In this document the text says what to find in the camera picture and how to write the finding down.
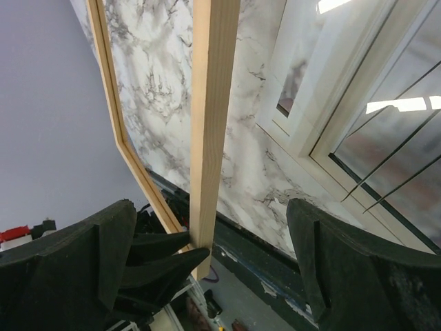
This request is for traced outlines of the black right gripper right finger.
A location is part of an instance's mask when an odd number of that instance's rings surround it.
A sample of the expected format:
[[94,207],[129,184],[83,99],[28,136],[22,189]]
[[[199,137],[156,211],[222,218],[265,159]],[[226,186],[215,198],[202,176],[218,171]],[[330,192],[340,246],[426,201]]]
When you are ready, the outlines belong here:
[[320,330],[439,330],[440,256],[345,223],[302,199],[287,223]]

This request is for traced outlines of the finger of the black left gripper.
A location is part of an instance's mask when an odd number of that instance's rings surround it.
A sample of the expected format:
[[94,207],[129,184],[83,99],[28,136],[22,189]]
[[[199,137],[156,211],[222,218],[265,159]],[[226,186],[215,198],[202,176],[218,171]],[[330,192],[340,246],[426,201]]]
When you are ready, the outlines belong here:
[[135,234],[130,248],[134,257],[167,257],[189,244],[189,232]]
[[119,301],[135,308],[157,311],[167,305],[185,280],[209,256],[209,249],[198,248],[138,266],[123,273]]

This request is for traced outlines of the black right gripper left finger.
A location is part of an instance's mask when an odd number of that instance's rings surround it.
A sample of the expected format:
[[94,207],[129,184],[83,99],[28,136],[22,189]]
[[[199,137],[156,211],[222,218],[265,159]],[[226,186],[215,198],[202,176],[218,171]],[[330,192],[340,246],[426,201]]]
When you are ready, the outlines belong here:
[[136,225],[134,204],[1,253],[2,330],[103,330]]

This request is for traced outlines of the photo print with window scene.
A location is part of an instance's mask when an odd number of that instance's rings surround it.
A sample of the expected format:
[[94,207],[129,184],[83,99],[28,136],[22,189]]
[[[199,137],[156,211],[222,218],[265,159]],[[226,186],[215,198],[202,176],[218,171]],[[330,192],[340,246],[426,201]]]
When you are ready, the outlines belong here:
[[259,126],[390,241],[440,252],[440,2],[288,1]]

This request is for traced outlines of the light wooden picture frame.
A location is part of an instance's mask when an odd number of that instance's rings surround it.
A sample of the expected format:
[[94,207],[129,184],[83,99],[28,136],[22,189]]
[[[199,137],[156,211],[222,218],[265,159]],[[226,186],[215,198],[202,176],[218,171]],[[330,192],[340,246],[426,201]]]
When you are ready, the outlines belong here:
[[[88,1],[88,15],[116,146],[167,233],[182,226],[131,147],[123,120],[102,1]],[[195,1],[190,156],[190,243],[212,249],[218,190],[240,12],[239,1]]]

